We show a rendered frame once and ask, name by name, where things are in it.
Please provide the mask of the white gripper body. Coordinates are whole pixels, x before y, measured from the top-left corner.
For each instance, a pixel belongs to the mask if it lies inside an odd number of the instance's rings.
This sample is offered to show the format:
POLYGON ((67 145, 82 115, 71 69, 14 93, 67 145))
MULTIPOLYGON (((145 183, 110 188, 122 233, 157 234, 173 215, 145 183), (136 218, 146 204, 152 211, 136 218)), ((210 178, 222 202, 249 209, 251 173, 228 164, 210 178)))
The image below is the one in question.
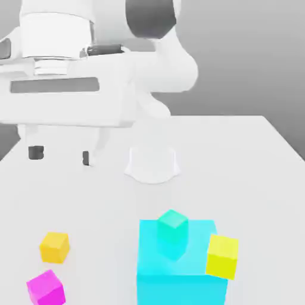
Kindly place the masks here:
POLYGON ((65 75, 35 75, 31 59, 0 65, 0 123, 129 127, 136 120, 135 69, 128 56, 54 61, 65 75))

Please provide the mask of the large cyan box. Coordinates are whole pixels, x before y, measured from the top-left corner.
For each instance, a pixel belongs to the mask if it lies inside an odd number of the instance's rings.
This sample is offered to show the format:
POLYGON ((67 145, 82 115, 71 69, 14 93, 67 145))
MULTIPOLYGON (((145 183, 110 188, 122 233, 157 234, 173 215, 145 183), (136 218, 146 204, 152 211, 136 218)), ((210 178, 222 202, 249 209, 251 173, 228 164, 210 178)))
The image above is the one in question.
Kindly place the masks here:
POLYGON ((206 275, 212 220, 190 220, 176 248, 157 235, 157 221, 139 224, 137 305, 225 305, 228 282, 206 275))

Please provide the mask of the small yellow cube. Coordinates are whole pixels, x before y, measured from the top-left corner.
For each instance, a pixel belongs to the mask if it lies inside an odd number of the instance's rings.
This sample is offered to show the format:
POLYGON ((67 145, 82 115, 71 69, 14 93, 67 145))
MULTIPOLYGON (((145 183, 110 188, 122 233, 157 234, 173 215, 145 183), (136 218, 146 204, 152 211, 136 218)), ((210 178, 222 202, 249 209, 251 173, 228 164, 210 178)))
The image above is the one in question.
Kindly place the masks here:
POLYGON ((234 280, 238 261, 238 240, 211 234, 207 250, 206 274, 234 280))

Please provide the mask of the small magenta cube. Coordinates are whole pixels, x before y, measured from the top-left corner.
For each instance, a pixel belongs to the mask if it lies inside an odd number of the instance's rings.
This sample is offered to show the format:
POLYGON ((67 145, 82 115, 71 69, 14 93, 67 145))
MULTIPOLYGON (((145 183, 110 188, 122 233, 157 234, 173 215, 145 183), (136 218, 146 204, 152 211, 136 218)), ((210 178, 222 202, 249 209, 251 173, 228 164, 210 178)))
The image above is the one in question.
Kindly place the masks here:
POLYGON ((52 270, 26 282, 33 305, 63 305, 66 296, 61 281, 52 270))

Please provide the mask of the small teal cube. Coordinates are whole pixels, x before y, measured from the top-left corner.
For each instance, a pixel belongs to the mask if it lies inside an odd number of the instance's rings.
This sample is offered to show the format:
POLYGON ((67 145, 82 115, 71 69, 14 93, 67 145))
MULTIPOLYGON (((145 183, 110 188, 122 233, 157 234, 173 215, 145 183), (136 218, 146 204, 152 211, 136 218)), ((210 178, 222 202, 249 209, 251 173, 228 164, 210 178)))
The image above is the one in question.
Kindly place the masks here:
POLYGON ((157 249, 170 260, 179 260, 188 246, 189 220, 175 210, 168 210, 157 220, 157 249))

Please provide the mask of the small orange cube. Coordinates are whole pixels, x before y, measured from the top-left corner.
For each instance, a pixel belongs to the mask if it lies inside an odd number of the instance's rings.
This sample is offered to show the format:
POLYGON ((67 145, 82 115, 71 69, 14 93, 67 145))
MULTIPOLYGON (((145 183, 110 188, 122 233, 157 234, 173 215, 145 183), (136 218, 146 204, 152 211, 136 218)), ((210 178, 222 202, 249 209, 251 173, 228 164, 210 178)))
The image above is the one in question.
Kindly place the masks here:
POLYGON ((43 262, 62 264, 70 249, 69 236, 65 233, 48 232, 39 249, 43 262))

